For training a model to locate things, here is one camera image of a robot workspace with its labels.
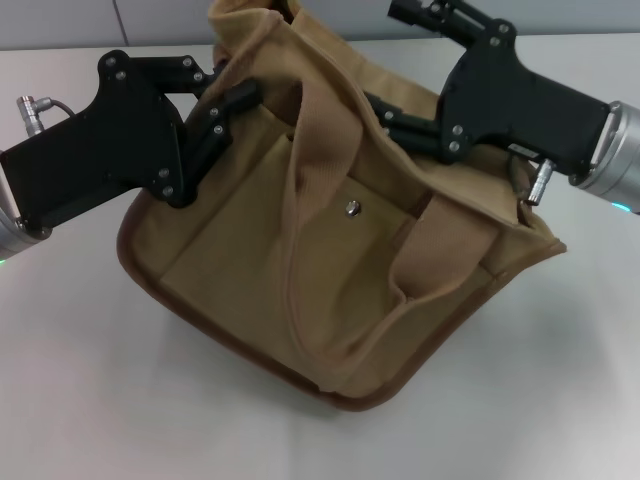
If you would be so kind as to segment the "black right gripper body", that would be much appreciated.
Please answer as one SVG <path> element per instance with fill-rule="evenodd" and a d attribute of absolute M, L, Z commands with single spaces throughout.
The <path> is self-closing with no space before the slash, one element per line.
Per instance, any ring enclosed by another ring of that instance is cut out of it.
<path fill-rule="evenodd" d="M 516 30 L 504 20 L 444 23 L 442 33 L 465 49 L 437 106 L 443 163 L 486 144 L 549 160 L 563 175 L 586 171 L 610 113 L 606 103 L 527 69 Z"/>

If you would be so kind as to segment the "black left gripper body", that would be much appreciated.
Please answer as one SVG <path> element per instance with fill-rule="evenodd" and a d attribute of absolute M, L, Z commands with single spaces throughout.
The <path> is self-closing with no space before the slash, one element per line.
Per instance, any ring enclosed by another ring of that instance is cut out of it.
<path fill-rule="evenodd" d="M 31 230 L 53 229 L 136 188 L 160 200 L 185 194 L 176 108 L 121 50 L 100 59 L 98 76 L 88 107 L 1 156 Z"/>

